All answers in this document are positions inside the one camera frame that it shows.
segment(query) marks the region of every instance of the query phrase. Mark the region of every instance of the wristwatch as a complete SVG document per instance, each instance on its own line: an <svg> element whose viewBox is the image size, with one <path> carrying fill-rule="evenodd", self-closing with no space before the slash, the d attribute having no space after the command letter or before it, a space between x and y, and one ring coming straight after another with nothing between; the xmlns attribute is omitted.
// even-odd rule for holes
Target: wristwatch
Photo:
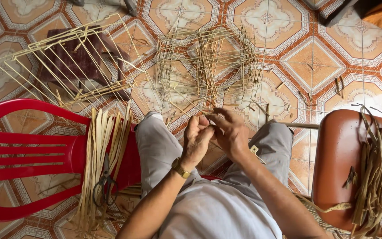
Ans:
<svg viewBox="0 0 382 239"><path fill-rule="evenodd" d="M173 163L172 163L172 169L175 170L176 172L179 173L179 175L181 177L183 177L184 179L187 179L191 173L188 172L188 171L185 171L181 165L179 164L179 157L176 158L175 160L173 160Z"/></svg>

